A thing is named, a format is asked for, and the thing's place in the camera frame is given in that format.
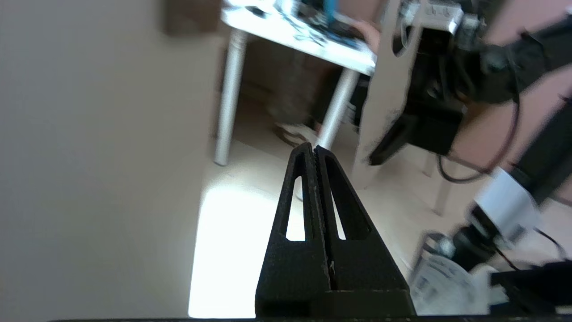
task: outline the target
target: white wall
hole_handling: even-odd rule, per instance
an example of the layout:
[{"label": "white wall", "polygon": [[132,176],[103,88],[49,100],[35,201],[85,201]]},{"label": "white wall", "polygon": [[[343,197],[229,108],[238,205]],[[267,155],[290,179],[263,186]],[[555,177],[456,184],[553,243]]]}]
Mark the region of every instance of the white wall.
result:
[{"label": "white wall", "polygon": [[0,321],[184,317],[220,41],[0,1]]}]

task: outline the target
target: blue component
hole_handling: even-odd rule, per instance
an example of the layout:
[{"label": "blue component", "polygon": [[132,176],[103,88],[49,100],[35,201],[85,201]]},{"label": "blue component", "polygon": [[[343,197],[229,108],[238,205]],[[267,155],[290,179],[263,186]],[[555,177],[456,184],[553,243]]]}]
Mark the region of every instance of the blue component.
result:
[{"label": "blue component", "polygon": [[337,0],[324,0],[324,14],[328,21],[328,24],[334,22],[335,13],[337,11]]},{"label": "blue component", "polygon": [[326,36],[327,36],[330,40],[335,41],[335,42],[337,42],[338,44],[342,44],[342,45],[344,45],[344,46],[347,46],[347,47],[350,47],[350,48],[353,48],[353,49],[359,49],[358,43],[357,43],[355,40],[353,40],[353,39],[345,38],[345,37],[340,37],[340,36],[338,36],[338,35],[336,35],[336,34],[333,34],[333,33],[330,33],[330,32],[326,33]]}]

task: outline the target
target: person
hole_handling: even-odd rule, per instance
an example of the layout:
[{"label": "person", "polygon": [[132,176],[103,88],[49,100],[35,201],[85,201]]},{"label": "person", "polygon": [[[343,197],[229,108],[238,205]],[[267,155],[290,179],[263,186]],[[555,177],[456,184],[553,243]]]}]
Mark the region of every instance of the person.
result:
[{"label": "person", "polygon": [[[352,24],[352,27],[363,35],[369,49],[373,53],[377,54],[380,40],[380,29],[367,21],[356,21]],[[318,89],[316,99],[311,104],[312,106],[309,117],[305,117],[307,119],[306,121],[303,123],[277,122],[275,124],[275,134],[282,141],[294,147],[305,142],[310,142],[312,145],[316,143],[317,137],[320,134],[321,124],[324,121],[325,114],[329,107],[329,102],[332,99],[342,70],[343,68],[337,66],[336,68],[328,71],[324,81]],[[352,123],[357,127],[359,127],[363,105],[366,102],[369,81],[369,76],[361,74],[350,100],[350,104],[355,107]],[[312,86],[305,86],[305,93],[308,93],[307,89]],[[298,100],[303,97],[302,95],[293,95],[292,93],[289,93],[289,95],[297,97]]]}]

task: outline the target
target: metal table leg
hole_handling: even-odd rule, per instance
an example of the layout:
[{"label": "metal table leg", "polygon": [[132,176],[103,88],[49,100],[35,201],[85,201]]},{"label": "metal table leg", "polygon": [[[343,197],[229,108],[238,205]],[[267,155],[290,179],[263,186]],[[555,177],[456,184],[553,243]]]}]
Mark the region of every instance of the metal table leg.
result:
[{"label": "metal table leg", "polygon": [[228,44],[227,68],[220,104],[219,135],[214,153],[214,162],[220,166],[228,164],[228,152],[231,148],[232,128],[235,123],[236,101],[239,96],[247,36],[246,32],[233,29]]},{"label": "metal table leg", "polygon": [[[358,83],[359,72],[344,68],[340,80],[337,82],[336,90],[333,93],[332,101],[324,118],[324,124],[316,141],[316,146],[321,146],[330,150],[337,131],[340,128],[342,117],[344,116],[347,103],[352,97],[353,90]],[[302,189],[298,188],[296,197],[302,200]]]}]

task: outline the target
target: white label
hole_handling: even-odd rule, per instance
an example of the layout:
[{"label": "white label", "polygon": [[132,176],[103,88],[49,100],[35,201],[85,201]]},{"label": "white label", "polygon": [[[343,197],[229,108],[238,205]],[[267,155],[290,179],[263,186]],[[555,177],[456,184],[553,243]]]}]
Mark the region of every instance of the white label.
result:
[{"label": "white label", "polygon": [[[476,196],[475,202],[491,219],[508,247],[540,222],[538,205],[530,193],[501,168],[495,170],[493,180]],[[472,216],[469,221],[480,227]]]},{"label": "white label", "polygon": [[418,315],[474,314],[477,291],[472,275],[444,257],[423,260],[410,289]]}]

